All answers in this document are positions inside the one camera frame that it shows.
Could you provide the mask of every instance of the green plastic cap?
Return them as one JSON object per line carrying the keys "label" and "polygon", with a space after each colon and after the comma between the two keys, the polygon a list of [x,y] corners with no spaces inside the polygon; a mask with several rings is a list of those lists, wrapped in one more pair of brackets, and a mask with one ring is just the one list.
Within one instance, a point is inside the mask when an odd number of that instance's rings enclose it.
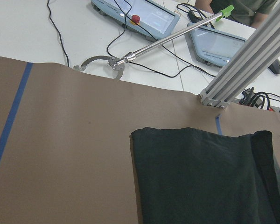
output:
{"label": "green plastic cap", "polygon": [[221,10],[220,12],[223,14],[221,17],[217,18],[216,21],[219,21],[223,17],[228,17],[231,14],[231,11],[234,9],[233,5],[228,6],[227,8]]}

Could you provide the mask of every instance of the white table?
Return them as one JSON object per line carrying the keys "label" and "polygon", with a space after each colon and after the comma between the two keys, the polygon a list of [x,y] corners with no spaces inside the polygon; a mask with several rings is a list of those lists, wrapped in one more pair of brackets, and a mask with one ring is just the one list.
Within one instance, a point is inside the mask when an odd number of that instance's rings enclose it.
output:
{"label": "white table", "polygon": [[[164,6],[172,11],[176,10],[177,2],[175,1],[156,0],[155,2],[160,5],[164,3]],[[33,63],[65,64],[59,37],[48,19],[49,12],[46,3],[46,0],[0,1],[0,56]],[[107,55],[105,49],[108,43],[123,30],[114,20],[96,12],[92,8],[90,0],[52,0],[50,8],[52,18],[62,34],[64,47],[70,58],[70,67],[80,65],[85,59],[92,56]],[[187,23],[186,14],[182,13],[174,31],[185,28]],[[253,28],[226,19],[214,24],[219,30],[246,39],[254,31]],[[128,52],[148,44],[150,42],[145,40],[142,35],[126,31],[111,46],[110,51],[115,56],[122,57]],[[166,47],[211,74],[215,75],[219,71],[217,67],[208,67],[192,59],[184,36],[167,43]],[[135,62],[171,76],[185,66],[183,62],[177,61],[173,55],[162,48],[137,58]],[[92,63],[85,72],[110,78],[116,75],[106,61]],[[193,68],[186,69],[176,78],[167,78],[142,67],[127,64],[121,80],[198,94],[212,78]],[[249,87],[252,86],[255,86],[255,91],[280,95],[280,75],[275,76],[266,70]],[[280,107],[278,102],[271,104]]]}

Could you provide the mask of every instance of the red object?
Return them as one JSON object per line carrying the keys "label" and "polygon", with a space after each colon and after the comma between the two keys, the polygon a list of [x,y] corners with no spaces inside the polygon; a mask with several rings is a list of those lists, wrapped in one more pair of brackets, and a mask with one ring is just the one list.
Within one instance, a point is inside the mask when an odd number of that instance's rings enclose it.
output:
{"label": "red object", "polygon": [[132,21],[136,24],[140,22],[140,17],[138,15],[133,15],[132,16]]}

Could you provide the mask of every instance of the person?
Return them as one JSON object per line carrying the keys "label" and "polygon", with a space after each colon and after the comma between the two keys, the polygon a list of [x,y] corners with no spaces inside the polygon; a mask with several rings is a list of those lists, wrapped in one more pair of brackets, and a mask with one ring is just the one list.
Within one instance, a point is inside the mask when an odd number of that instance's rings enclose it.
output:
{"label": "person", "polygon": [[212,14],[234,6],[228,19],[258,28],[268,17],[277,0],[196,0],[195,7]]}

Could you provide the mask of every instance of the reaching grabber tool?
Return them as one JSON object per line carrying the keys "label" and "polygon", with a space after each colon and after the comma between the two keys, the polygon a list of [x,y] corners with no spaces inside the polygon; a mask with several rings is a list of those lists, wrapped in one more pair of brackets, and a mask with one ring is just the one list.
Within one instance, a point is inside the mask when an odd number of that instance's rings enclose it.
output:
{"label": "reaching grabber tool", "polygon": [[79,67],[77,65],[77,66],[74,66],[73,69],[78,70],[78,71],[84,71],[86,69],[86,66],[92,61],[95,61],[98,59],[107,60],[108,64],[112,67],[112,69],[118,71],[116,79],[120,79],[122,77],[123,70],[125,69],[125,63],[131,62],[131,61],[135,60],[137,57],[151,51],[152,49],[157,48],[181,35],[184,35],[185,33],[189,32],[197,27],[200,27],[208,22],[211,22],[213,20],[219,21],[223,17],[228,17],[228,16],[230,16],[231,11],[233,9],[234,9],[233,5],[230,5],[227,8],[221,10],[217,14],[214,14],[208,18],[205,18],[204,20],[194,23],[193,25],[188,26],[185,29],[177,31],[176,33],[171,34],[168,37],[165,37],[156,42],[153,42],[135,52],[129,52],[122,58],[116,58],[116,57],[110,57],[110,56],[95,56],[95,57],[91,57],[91,58],[87,59],[85,62],[83,62],[81,67]]}

